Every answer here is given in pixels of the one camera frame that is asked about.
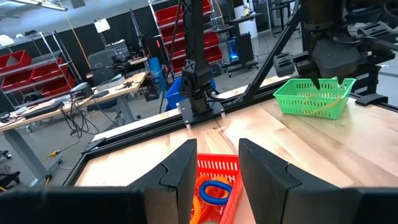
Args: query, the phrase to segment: black bracket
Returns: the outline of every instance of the black bracket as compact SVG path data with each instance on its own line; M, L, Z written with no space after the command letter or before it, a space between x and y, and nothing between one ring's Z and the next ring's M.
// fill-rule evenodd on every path
M93 149L98 147L99 144L105 141L105 138L101 138L95 141L92 141L87 144L87 146L84 148L83 152L81 152L82 155L91 152Z
M376 103L388 103L388 97L373 93L367 96L362 96L355 101L357 105L368 106Z

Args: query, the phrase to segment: table leg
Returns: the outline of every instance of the table leg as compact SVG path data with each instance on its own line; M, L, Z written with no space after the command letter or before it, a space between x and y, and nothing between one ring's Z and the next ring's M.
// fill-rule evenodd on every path
M5 131L4 137L25 162L26 166L35 175L35 180L30 184L31 186L40 183L40 181L44 179L47 174L51 173L51 171L58 167L57 165L61 161L61 157L58 157L57 161L49 170L47 170L40 162L39 158L37 158L33 150L25 142L24 138L15 129Z
M118 97L118 106L122 111L122 116L126 120L127 124L134 122L134 116L132 115L130 107L127 104L127 100L124 96Z

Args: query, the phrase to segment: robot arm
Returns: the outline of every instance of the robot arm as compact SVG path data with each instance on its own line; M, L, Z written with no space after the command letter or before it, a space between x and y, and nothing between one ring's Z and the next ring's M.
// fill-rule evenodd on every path
M298 55L274 57L278 76L291 75L297 70L298 74L311 78L319 89L319 77L337 77L341 84L363 64L375 65L390 60L391 50L396 46L395 33L388 25L377 22L358 29L353 36L348 32L349 21L345 18L346 6L350 9L374 7L373 12L381 14L386 4L389 4L386 0L301 1L303 33L308 34L305 38L307 50Z

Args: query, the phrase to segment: yellow cable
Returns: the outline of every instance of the yellow cable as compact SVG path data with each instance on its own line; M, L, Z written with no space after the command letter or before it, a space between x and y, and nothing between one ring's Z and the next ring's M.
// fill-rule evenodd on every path
M72 27L72 23L69 21L69 17L68 17L68 12L67 12L67 11L65 11L65 17L67 18L67 21L68 21L68 23L69 23L69 26L70 26L72 32L73 32L73 35L75 36L75 38L76 38L76 40L77 40L77 42L78 42L78 44L79 44L80 50L81 50L81 52L83 53L83 56L85 57L87 66L88 66L89 68L91 68L90 63L88 63L88 59L87 59L87 56L86 56L86 52L84 51L83 46L81 45L80 40L79 40L79 38L77 37L77 34L76 34L74 28Z
M304 100L304 104L309 98L314 97L314 96L315 95L307 96L306 99ZM331 108L331 107L335 106L338 102L340 102L340 100L341 100L341 96L338 96L338 98L333 103L331 103L329 105L322 106L321 108L318 108L318 109L312 111L311 113L307 113L306 111L304 111L304 113L306 113L307 115L313 115L320 110L324 110L324 109Z
M214 2L216 3L216 6L217 6L217 8L218 8L218 11L220 12L221 21L223 22L223 25L225 25L225 23L224 23L224 15L223 15L223 12L221 12L220 5L218 4L218 1L217 1L217 0L214 0Z

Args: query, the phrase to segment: concrete floor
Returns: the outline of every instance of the concrete floor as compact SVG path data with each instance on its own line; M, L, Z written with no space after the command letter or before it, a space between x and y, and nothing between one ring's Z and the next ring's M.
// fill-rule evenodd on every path
M254 47L256 60L260 63L264 63L267 54L276 43L277 39L268 37L267 34L260 34L258 38L252 40ZM291 39L284 49L284 52L290 52L297 54L301 52L301 39ZM249 84L257 70L240 71L233 74L232 78L228 77L228 74L223 74L220 77L216 77L217 90L225 92L234 88L238 88ZM267 77L275 76L275 70L272 69ZM383 95L390 97L390 102L398 106L398 78L380 76L380 83L378 86L378 92ZM159 112L160 100L146 102L145 99L132 100L129 102L129 106L134 115L141 115L142 118L153 116ZM115 117L115 113L107 113L111 118ZM94 111L90 113L91 121L95 124L100 131L104 130L111 124L102 113ZM19 129L22 137L28 142L29 146L34 150L39 159L45 157L47 154L64 149L71 144L77 142L77 139L70 137L70 130L63 119L55 119L50 124L43 124L41 126L32 126L33 133L27 133L23 128ZM59 168L53 176L53 180L50 185L61 185L67 175L69 174L69 168L73 167L80 157L80 152L85 146L93 139L93 135L84 134L80 139L80 142L63 153L63 164L64 168ZM5 140L4 136L0 136L0 150L8 150L12 154L12 159L7 161L4 158L0 159L0 166L7 164L12 167L12 170L21 171L21 182L22 184L29 185L34 179L33 174L22 162L21 158L12 150L11 146ZM45 166L49 166L53 159L47 159L44 161Z

